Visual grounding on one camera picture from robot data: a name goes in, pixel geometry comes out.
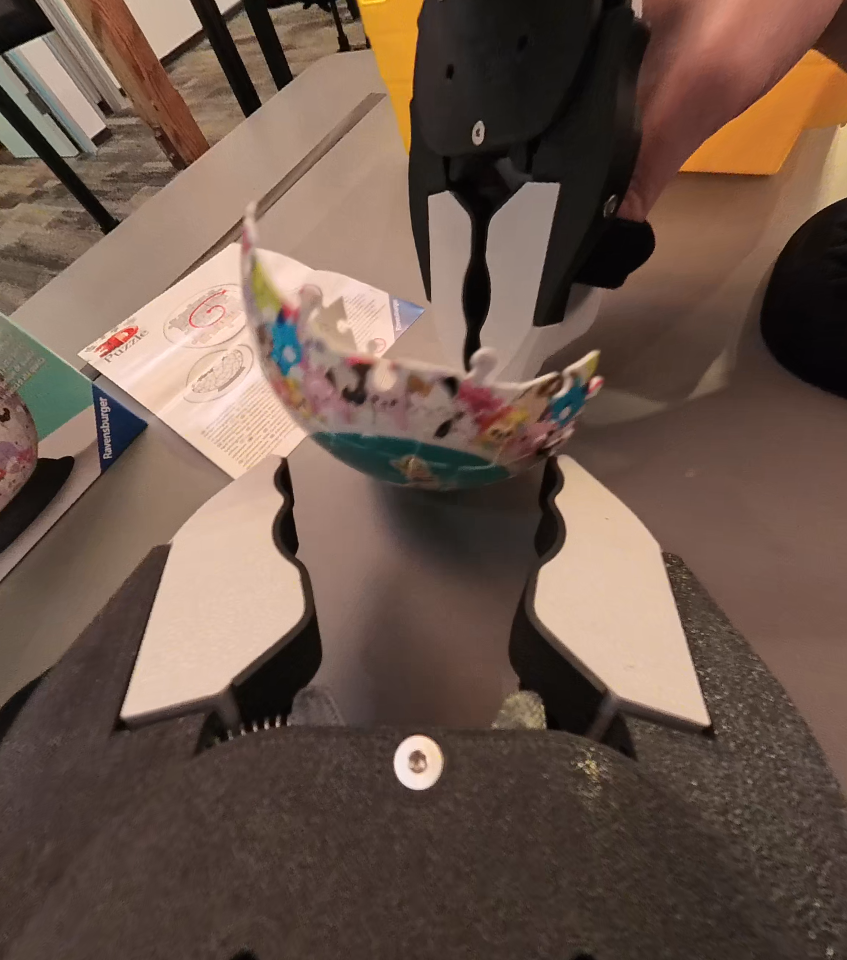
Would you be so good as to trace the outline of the person's right hand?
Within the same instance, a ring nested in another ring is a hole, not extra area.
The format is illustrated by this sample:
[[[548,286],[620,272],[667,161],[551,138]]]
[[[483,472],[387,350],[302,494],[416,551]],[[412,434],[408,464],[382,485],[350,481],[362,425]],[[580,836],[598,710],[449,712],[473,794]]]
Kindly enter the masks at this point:
[[[619,216],[646,221],[688,158],[789,72],[840,6],[840,1],[642,2],[650,38],[636,88],[641,143]]]

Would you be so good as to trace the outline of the yellow storage bin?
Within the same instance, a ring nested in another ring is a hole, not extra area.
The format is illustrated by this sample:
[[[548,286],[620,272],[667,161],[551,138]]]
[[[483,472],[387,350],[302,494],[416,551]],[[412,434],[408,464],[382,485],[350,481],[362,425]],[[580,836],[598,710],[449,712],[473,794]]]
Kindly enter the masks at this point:
[[[417,20],[421,1],[359,1],[363,30],[388,90],[405,149],[410,147]],[[805,131],[847,123],[847,74],[808,52],[769,92],[705,140],[685,174],[772,176]]]

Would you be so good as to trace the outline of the white instruction leaflet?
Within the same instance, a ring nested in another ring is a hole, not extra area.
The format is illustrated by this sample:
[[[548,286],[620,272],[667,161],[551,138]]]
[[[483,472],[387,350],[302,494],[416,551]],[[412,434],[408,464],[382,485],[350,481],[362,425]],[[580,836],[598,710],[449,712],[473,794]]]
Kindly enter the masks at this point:
[[[240,281],[240,246],[227,246],[83,349],[81,358],[155,414],[231,479],[266,457],[286,457],[308,435],[333,442],[342,389],[359,371],[312,363],[296,335],[278,333],[283,353],[273,391],[262,372]]]

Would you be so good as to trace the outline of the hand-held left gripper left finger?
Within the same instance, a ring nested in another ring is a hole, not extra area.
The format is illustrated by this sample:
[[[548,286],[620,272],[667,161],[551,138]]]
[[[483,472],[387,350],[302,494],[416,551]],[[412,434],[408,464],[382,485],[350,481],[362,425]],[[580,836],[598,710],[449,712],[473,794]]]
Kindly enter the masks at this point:
[[[287,714],[321,663],[286,458],[266,458],[183,523],[153,596],[121,722],[188,714],[225,729]]]

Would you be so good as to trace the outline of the wooden post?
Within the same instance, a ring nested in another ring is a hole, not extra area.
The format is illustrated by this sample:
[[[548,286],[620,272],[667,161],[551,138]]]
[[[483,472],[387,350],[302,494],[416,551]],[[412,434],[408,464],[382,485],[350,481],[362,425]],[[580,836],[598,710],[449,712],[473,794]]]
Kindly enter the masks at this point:
[[[210,144],[126,2],[66,5],[171,165],[182,171],[199,160]]]

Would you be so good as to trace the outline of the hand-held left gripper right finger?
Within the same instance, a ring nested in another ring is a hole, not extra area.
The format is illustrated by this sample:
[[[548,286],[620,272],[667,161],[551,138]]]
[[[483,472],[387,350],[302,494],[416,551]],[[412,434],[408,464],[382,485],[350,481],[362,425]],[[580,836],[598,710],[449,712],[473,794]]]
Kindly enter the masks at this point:
[[[621,737],[632,717],[713,726],[665,557],[646,525],[571,457],[550,458],[511,665],[552,730]]]

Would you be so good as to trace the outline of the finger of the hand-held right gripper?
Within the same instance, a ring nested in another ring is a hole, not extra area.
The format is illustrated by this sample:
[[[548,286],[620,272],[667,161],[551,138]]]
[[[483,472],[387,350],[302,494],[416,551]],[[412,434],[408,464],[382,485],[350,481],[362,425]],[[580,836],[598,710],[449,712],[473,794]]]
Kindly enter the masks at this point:
[[[528,182],[489,220],[489,310],[480,344],[494,351],[498,372],[536,372],[542,365],[542,329],[534,317],[559,192],[556,183]]]
[[[481,223],[452,190],[427,199],[429,305],[447,358],[472,358],[481,337]]]

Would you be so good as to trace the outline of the assembled white puzzle section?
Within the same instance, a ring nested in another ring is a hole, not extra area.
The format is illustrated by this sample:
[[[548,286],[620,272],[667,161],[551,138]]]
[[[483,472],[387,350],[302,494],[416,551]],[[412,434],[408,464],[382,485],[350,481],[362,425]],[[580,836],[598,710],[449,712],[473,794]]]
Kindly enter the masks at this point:
[[[242,299],[262,377],[291,421],[346,466],[381,482],[431,491],[487,487],[534,470],[574,435],[603,387],[600,352],[525,382],[496,373],[479,348],[458,371],[359,348],[345,301],[273,279],[258,248],[258,206],[241,223]]]

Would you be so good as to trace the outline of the colourful puzzle box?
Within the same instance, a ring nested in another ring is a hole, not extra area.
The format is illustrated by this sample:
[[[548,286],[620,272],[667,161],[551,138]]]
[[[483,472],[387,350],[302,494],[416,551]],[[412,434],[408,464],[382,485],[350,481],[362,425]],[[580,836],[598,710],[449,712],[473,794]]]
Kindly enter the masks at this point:
[[[0,583],[145,428],[0,312]]]

